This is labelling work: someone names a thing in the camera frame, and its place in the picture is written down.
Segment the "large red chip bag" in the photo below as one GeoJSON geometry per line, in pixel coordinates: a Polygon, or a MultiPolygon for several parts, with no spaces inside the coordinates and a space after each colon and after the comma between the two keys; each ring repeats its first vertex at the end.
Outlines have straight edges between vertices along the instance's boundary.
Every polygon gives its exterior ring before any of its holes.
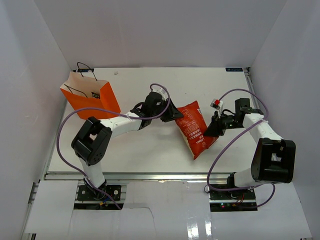
{"type": "Polygon", "coordinates": [[[208,150],[216,141],[217,137],[204,136],[207,125],[202,115],[197,100],[177,110],[183,117],[175,120],[184,141],[192,153],[193,160],[197,159],[205,150],[208,150]]]}

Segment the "purple brown snack wrapper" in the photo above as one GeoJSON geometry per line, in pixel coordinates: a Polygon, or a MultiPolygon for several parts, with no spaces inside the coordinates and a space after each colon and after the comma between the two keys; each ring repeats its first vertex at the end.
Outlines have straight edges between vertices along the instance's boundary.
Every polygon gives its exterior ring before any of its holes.
{"type": "Polygon", "coordinates": [[[95,99],[101,98],[100,94],[98,94],[98,93],[92,92],[91,94],[92,94],[92,98],[95,98],[95,99]]]}

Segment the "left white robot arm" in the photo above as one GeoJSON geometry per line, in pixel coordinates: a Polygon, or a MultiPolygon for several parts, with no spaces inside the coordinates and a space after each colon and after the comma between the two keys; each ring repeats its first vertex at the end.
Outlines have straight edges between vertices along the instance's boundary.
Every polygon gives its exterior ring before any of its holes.
{"type": "Polygon", "coordinates": [[[71,147],[86,174],[84,182],[90,196],[96,200],[105,196],[107,183],[100,161],[110,140],[128,132],[142,130],[157,116],[164,123],[184,117],[169,98],[152,91],[144,102],[136,104],[125,117],[98,120],[91,116],[84,122],[72,140],[71,147]]]}

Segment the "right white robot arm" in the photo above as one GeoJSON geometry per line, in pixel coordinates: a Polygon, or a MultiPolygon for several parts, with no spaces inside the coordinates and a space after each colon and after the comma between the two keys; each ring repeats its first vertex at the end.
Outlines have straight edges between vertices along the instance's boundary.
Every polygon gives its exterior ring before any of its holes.
{"type": "Polygon", "coordinates": [[[245,189],[263,184],[288,184],[292,181],[296,144],[278,135],[266,121],[263,112],[250,106],[249,98],[235,100],[235,113],[231,115],[225,114],[223,103],[218,99],[211,106],[216,111],[204,136],[218,138],[226,130],[244,129],[257,144],[251,166],[227,178],[225,192],[229,198],[236,200],[245,189]]]}

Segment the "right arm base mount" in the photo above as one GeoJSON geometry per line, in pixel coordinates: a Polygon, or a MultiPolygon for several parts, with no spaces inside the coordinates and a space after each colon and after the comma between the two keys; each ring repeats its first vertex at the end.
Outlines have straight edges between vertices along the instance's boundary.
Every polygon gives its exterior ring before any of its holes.
{"type": "Polygon", "coordinates": [[[211,213],[257,211],[256,195],[253,189],[238,191],[213,191],[206,185],[211,213]]]}

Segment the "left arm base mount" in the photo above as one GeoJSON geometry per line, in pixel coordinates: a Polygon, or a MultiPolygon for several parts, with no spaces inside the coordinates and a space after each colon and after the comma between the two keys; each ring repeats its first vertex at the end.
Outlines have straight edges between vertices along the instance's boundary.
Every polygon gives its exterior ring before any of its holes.
{"type": "Polygon", "coordinates": [[[100,191],[91,189],[90,186],[85,184],[79,185],[74,201],[75,210],[121,210],[124,205],[125,195],[122,191],[121,185],[107,185],[102,189],[103,192],[107,193],[118,205],[110,199],[109,196],[105,195],[100,191]]]}

